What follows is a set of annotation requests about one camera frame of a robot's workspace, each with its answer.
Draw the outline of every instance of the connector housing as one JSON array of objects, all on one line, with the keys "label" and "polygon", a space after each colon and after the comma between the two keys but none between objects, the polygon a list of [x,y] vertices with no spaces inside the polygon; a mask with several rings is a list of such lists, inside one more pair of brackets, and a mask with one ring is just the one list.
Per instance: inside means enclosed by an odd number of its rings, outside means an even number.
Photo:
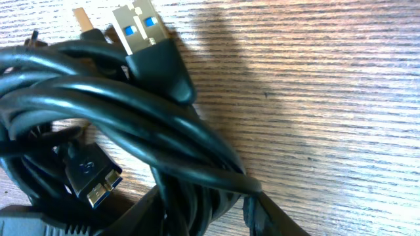
[{"label": "connector housing", "polygon": [[7,206],[0,210],[2,236],[90,236],[89,226],[69,225],[49,218],[33,206]]},{"label": "connector housing", "polygon": [[75,194],[93,208],[122,181],[122,169],[96,143],[72,147],[65,163]]},{"label": "connector housing", "polygon": [[165,39],[127,56],[139,88],[161,95],[179,104],[193,104],[196,90],[172,39]]}]

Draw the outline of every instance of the black cable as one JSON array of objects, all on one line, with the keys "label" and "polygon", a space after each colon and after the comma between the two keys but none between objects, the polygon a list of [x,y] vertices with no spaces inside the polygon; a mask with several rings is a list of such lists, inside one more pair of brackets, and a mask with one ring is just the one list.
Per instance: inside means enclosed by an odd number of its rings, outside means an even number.
[{"label": "black cable", "polygon": [[[127,66],[125,56],[119,47],[92,41],[0,50],[0,71],[20,68],[0,77],[0,161],[35,207],[57,220],[91,226],[97,235],[203,235],[246,195],[244,216],[252,235],[307,235],[266,197],[258,180],[245,175],[236,152],[192,106],[126,78],[112,80],[76,59],[120,68]],[[93,210],[66,191],[68,173],[53,147],[67,150],[81,129],[40,127],[69,118],[88,119],[151,166],[157,186],[122,217]]]}]

